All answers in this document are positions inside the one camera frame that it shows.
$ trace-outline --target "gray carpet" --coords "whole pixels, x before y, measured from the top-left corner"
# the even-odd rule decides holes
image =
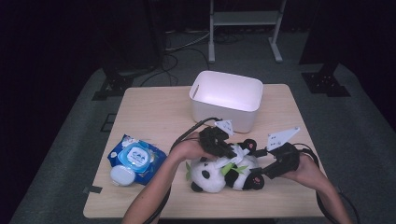
[[[263,83],[289,85],[328,177],[355,204],[361,223],[394,223],[395,132],[354,74],[341,64],[334,74],[350,97],[331,98],[309,91],[301,73],[316,72],[320,64],[298,64],[307,33],[280,33],[277,43],[283,63],[275,62],[267,42],[269,35],[236,35],[237,42],[216,45],[216,62],[210,64],[209,69],[255,77]],[[195,38],[197,35],[172,34],[168,47],[189,43]],[[208,69],[204,58],[207,44],[194,45],[172,55],[174,57],[164,58],[163,66],[175,65],[169,70],[173,77],[162,73],[145,82],[160,71],[157,70],[136,78],[133,86],[142,83],[144,86],[191,85],[201,71]],[[92,184],[109,135],[101,132],[102,124],[108,114],[117,113],[121,102],[117,96],[105,101],[92,100],[105,78],[102,70],[92,74],[11,223],[120,223],[120,219],[87,219],[82,214],[88,197],[83,191]],[[276,222],[323,223],[323,220],[288,218]]]

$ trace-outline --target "stuffed animal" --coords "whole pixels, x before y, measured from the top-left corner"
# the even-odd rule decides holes
[[[250,169],[258,168],[254,152],[257,143],[247,139],[243,143],[231,145],[235,157],[222,157],[216,161],[206,158],[191,161],[187,165],[187,178],[191,179],[191,189],[196,192],[216,193],[228,186],[236,190],[262,189],[264,178],[260,173],[252,173]]]

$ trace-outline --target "white bottle cap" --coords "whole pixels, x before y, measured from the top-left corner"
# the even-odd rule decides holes
[[[110,176],[115,185],[128,186],[134,183],[134,178],[136,177],[136,174],[133,170],[123,165],[116,165],[111,169]]]

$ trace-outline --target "wooden table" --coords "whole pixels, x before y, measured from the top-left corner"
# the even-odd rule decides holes
[[[189,90],[190,87],[152,87],[131,88],[125,92],[92,184],[102,188],[102,191],[90,193],[84,208],[85,217],[123,217],[143,186],[113,185],[109,175],[111,167],[108,153],[124,134],[128,134],[155,145],[167,154],[174,141],[195,124]],[[253,130],[246,134],[236,133],[227,142],[236,143],[252,138],[258,142],[258,148],[264,148],[268,133],[296,126],[301,130],[289,142],[307,144],[316,152],[289,87],[284,84],[264,85],[262,104]],[[261,167],[273,161],[271,155],[259,158]],[[183,163],[177,169],[172,193],[162,217],[322,217],[315,192],[288,179],[270,180],[265,176],[265,186],[261,190],[237,191],[225,187],[216,194],[197,193],[190,189],[191,182],[186,180],[186,172]]]

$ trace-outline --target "metal rack leg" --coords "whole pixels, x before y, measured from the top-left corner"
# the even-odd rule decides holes
[[[213,1],[210,0],[210,24],[209,24],[209,62],[214,63],[215,62],[215,43],[213,41],[213,35],[214,35],[214,8],[213,8]]]
[[[272,37],[268,38],[268,41],[270,42],[270,46],[274,53],[275,60],[277,63],[283,62],[282,56],[280,55],[279,49],[277,48],[277,45],[276,45],[276,40],[277,40],[277,35],[279,33],[280,23],[282,22],[282,19],[283,19],[283,12],[285,11],[286,2],[287,2],[287,0],[282,0],[280,10],[277,14],[274,35]]]

